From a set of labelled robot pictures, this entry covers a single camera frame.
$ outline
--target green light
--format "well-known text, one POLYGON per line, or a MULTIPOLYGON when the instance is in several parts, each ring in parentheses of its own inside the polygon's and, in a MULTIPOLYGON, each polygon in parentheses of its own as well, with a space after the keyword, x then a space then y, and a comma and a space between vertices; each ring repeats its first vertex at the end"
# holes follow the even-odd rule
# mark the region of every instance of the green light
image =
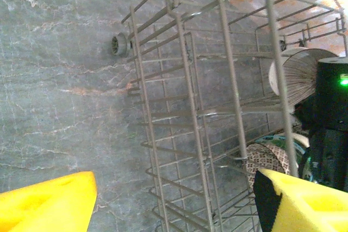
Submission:
POLYGON ((348 86, 348 74, 343 73, 340 75, 340 85, 342 86, 348 86))
POLYGON ((348 86, 348 79, 341 80, 340 84, 343 86, 348 86))

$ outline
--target patterned fabric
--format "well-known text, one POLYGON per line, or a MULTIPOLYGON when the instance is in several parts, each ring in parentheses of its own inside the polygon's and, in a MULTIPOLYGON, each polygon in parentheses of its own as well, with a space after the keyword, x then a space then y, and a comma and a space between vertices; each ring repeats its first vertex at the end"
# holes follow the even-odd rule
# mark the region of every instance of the patterned fabric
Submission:
POLYGON ((248 161, 246 171, 248 174, 248 183, 251 188, 254 185, 255 173, 260 168, 278 171, 290 174, 289 159, 287 153, 271 143, 253 143, 247 148, 248 161))

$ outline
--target dishwasher rack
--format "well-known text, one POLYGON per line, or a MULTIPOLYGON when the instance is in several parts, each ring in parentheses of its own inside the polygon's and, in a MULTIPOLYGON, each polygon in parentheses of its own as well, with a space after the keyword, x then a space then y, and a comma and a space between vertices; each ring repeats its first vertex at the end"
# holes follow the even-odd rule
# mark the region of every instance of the dishwasher rack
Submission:
POLYGON ((157 231, 260 231, 245 164, 246 136, 255 138, 255 129, 261 126, 245 126, 245 118, 265 115, 261 135, 272 131, 269 114, 281 112, 290 173, 297 176, 279 40, 287 46, 310 45, 338 34, 347 55, 340 10, 308 0, 265 0, 263 7, 241 14, 228 1, 142 0, 122 20, 128 22, 129 33, 112 40, 114 54, 127 57, 133 52, 127 62, 134 63, 137 78, 131 81, 128 95, 143 110, 144 120, 139 124, 145 127, 147 140, 141 145, 149 149, 151 167, 146 173, 154 181, 149 193, 157 201, 152 210, 160 220, 157 231), (286 1, 305 7, 276 18, 275 6, 286 1), (159 10, 139 22, 138 14, 146 4, 159 10), (323 12, 296 19, 311 8, 323 12), (317 22, 328 15, 333 19, 317 22), (259 26, 254 19, 267 23, 259 26), (253 32, 243 30, 245 20, 253 25, 253 32), (279 27, 279 21, 285 25, 279 27), (326 31, 313 35, 321 27, 326 31), (262 63, 273 59, 280 96, 267 88, 261 73, 263 93, 240 97, 235 63, 251 61, 262 72, 262 63), (218 90, 226 95, 217 97, 214 88, 205 87, 213 79, 225 87, 228 82, 227 88, 218 90), (231 178, 231 187, 224 186, 231 178))

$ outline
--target metal wire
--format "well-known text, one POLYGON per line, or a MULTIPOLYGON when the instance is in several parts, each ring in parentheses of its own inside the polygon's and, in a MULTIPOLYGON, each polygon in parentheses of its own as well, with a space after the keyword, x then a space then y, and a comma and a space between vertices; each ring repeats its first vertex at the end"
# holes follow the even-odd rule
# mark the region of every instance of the metal wire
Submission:
POLYGON ((277 19, 274 5, 286 0, 266 0, 264 7, 229 20, 232 13, 227 0, 210 0, 208 4, 196 5, 190 5, 188 0, 165 0, 155 15, 138 24, 137 15, 148 1, 142 0, 135 8, 131 7, 122 23, 131 18, 128 39, 132 42, 133 56, 127 62, 135 64, 136 78, 131 81, 133 86, 128 89, 128 94, 134 98, 135 105, 142 107, 144 115, 143 121, 138 124, 146 129, 147 141, 141 145, 150 151, 150 168, 146 173, 153 178, 154 187, 149 193, 157 202, 152 212, 161 222, 156 231, 223 232, 244 227, 247 227, 246 231, 260 231, 254 196, 247 182, 249 173, 245 169, 246 136, 262 135, 264 133, 258 132, 261 130, 271 131, 270 126, 274 122, 270 121, 269 113, 282 112, 291 174, 297 175, 278 47, 279 32, 275 23, 290 21, 280 28, 287 30, 283 34, 284 40, 299 36, 306 43, 338 34, 343 38, 347 53, 343 15, 340 10, 296 0, 309 6, 277 19), (294 15, 312 7, 323 8, 324 12, 301 21, 294 20, 294 15), (236 32, 231 27, 250 16, 261 16, 257 12, 265 9, 268 22, 261 27, 269 26, 271 29, 272 50, 270 45, 260 43, 259 37, 264 37, 265 33, 256 31, 253 43, 234 42, 233 35, 253 37, 251 34, 254 33, 236 32), (308 25, 313 19, 329 13, 338 14, 338 17, 329 22, 308 25), (217 17, 212 27, 197 26, 195 21, 199 19, 201 24, 208 26, 204 16, 210 15, 217 17), (167 22, 158 23, 164 18, 167 22), (334 31, 312 34, 314 28, 330 23, 335 23, 334 31), (232 50, 232 47, 237 49, 240 46, 247 46, 248 52, 232 50), (265 91, 267 81, 262 79, 263 93, 260 96, 241 99, 235 61, 259 59, 258 66, 262 72, 264 58, 276 61, 280 97, 269 95, 265 91), (207 90, 201 67, 212 61, 225 62, 227 73, 219 77, 225 77, 230 82, 226 90, 230 97, 226 95, 228 99, 220 102, 210 101, 205 94, 207 90), (257 127, 245 127, 246 114, 264 115, 265 122, 257 127), (222 135, 222 130, 228 130, 228 135, 222 135), (233 173, 239 187, 231 188, 228 195, 221 191, 224 182, 221 173, 227 171, 224 167, 228 167, 227 173, 233 173))

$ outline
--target yellow foam block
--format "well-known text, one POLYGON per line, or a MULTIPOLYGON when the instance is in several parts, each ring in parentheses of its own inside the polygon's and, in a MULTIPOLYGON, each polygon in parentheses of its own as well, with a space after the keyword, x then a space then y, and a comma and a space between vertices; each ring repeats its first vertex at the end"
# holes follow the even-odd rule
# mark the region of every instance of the yellow foam block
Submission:
POLYGON ((97 197, 92 172, 0 194, 0 232, 86 232, 97 197))
POLYGON ((348 193, 271 170, 260 172, 281 195, 272 232, 348 232, 348 193))

